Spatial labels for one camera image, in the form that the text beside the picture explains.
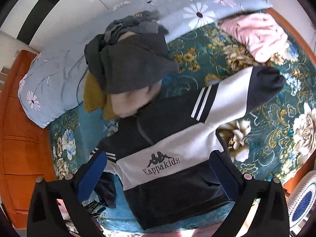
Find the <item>navy white Kappa kids jacket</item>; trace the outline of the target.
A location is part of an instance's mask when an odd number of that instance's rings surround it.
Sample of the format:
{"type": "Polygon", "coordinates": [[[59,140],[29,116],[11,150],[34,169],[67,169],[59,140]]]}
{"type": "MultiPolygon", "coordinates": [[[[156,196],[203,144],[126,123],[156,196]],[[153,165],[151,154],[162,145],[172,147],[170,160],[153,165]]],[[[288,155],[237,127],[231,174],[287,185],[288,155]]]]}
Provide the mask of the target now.
{"type": "Polygon", "coordinates": [[[212,151],[224,151],[216,129],[268,103],[284,82],[273,67],[248,67],[218,84],[154,100],[119,120],[116,133],[96,149],[107,154],[105,171],[119,177],[142,229],[228,203],[208,162],[212,151]]]}

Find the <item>teal floral bed blanket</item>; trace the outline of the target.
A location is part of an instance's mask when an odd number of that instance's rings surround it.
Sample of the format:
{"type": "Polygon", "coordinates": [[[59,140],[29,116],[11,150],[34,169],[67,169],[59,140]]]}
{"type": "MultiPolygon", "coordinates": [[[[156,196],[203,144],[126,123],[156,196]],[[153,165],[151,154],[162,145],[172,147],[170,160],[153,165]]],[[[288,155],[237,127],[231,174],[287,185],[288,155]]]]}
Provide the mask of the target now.
{"type": "MultiPolygon", "coordinates": [[[[246,136],[248,158],[235,162],[243,173],[256,179],[278,177],[287,183],[303,166],[305,157],[296,146],[298,121],[304,117],[304,104],[315,108],[315,67],[298,40],[288,37],[289,48],[268,62],[285,76],[284,89],[245,117],[251,124],[246,136]]],[[[191,31],[168,45],[180,72],[163,80],[162,98],[182,95],[224,79],[256,61],[243,45],[215,25],[191,31]]],[[[118,129],[118,120],[105,120],[97,109],[86,112],[83,105],[69,110],[50,124],[54,168],[58,178],[74,173],[87,161],[90,151],[103,137],[118,129]]]]}

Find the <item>white blue round fan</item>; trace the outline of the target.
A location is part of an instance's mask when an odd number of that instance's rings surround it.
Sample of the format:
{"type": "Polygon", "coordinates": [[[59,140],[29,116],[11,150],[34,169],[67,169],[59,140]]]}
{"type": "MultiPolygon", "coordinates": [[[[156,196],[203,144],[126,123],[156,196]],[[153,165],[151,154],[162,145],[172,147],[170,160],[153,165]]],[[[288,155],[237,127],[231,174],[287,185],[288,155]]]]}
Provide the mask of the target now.
{"type": "Polygon", "coordinates": [[[287,200],[290,230],[303,221],[315,203],[315,179],[315,170],[307,173],[287,200]]]}

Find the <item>mustard yellow knit sweater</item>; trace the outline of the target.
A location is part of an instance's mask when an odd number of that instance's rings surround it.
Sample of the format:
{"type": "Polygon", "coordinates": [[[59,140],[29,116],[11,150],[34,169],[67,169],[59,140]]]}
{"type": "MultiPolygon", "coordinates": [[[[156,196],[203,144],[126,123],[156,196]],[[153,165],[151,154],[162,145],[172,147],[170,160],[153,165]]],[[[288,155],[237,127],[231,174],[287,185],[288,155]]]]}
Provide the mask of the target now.
{"type": "Polygon", "coordinates": [[[101,91],[97,81],[90,72],[87,73],[85,82],[83,104],[87,113],[102,109],[105,120],[117,118],[113,111],[110,95],[106,95],[101,91]]]}

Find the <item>cream fleece garment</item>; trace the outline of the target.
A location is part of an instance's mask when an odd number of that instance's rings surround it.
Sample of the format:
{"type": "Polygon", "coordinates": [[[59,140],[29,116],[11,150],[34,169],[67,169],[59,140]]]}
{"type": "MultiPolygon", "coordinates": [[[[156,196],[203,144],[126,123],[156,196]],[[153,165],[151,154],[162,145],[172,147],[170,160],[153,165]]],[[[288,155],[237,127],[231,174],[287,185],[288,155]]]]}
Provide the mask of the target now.
{"type": "Polygon", "coordinates": [[[115,115],[125,118],[138,112],[140,108],[153,100],[160,92],[162,80],[142,89],[110,94],[111,107],[115,115]]]}

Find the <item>light blue daisy quilt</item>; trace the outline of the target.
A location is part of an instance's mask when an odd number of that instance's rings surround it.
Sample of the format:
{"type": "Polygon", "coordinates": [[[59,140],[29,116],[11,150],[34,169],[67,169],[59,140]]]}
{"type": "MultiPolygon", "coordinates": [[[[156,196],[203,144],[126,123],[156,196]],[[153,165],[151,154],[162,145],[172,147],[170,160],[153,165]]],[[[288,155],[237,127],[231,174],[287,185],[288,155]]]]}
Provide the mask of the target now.
{"type": "Polygon", "coordinates": [[[268,0],[122,0],[87,23],[54,38],[20,80],[18,97],[27,117],[41,128],[83,101],[84,48],[115,20],[158,13],[170,42],[227,16],[268,9],[268,0]]]}

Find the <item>dark grey garment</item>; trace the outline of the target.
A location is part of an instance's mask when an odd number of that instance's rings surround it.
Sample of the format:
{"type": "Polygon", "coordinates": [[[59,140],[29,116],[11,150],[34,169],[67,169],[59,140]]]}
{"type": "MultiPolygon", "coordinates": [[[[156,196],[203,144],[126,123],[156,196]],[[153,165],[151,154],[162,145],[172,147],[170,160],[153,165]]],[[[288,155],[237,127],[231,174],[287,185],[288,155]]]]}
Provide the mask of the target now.
{"type": "Polygon", "coordinates": [[[154,85],[179,71],[168,56],[163,34],[134,34],[116,44],[97,35],[85,46],[89,72],[106,94],[120,94],[154,85]]]}

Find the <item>pink garment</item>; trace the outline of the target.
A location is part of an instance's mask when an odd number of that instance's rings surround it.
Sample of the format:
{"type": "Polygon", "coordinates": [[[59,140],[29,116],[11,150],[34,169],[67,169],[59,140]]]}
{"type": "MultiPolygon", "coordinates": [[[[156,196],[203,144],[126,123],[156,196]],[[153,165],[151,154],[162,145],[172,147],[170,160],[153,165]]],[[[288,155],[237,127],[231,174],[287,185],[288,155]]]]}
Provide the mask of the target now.
{"type": "Polygon", "coordinates": [[[268,61],[273,54],[289,48],[288,35],[268,13],[252,13],[226,18],[218,27],[245,45],[258,63],[268,61]]]}

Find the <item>white wardrobe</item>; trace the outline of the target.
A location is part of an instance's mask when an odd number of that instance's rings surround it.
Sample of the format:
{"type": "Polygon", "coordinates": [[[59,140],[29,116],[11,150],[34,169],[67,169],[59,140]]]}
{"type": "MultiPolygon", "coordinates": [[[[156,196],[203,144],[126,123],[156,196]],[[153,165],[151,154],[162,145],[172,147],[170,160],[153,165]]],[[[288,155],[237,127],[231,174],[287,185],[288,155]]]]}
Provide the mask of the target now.
{"type": "Polygon", "coordinates": [[[1,24],[1,31],[40,51],[54,38],[121,1],[18,0],[1,24]]]}

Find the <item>grey-green crumpled garment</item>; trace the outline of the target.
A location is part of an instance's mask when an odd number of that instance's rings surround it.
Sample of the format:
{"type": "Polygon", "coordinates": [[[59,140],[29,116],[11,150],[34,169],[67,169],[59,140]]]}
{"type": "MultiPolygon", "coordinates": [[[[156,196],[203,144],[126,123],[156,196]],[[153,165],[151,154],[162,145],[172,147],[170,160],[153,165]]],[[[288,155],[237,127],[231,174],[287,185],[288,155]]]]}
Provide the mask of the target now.
{"type": "Polygon", "coordinates": [[[169,31],[159,23],[160,13],[157,10],[142,11],[125,18],[114,20],[106,28],[104,40],[107,43],[115,44],[119,38],[127,33],[135,34],[164,34],[169,31]]]}

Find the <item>orange wooden bed frame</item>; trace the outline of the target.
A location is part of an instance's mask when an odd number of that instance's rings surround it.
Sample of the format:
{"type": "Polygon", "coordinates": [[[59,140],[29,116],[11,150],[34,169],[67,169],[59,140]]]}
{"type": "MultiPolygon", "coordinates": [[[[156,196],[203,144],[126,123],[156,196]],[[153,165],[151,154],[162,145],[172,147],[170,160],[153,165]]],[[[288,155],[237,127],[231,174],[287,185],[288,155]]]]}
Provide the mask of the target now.
{"type": "Polygon", "coordinates": [[[19,82],[29,70],[34,53],[22,50],[1,85],[1,200],[14,227],[25,229],[35,181],[56,180],[49,129],[25,114],[18,99],[19,82]]]}

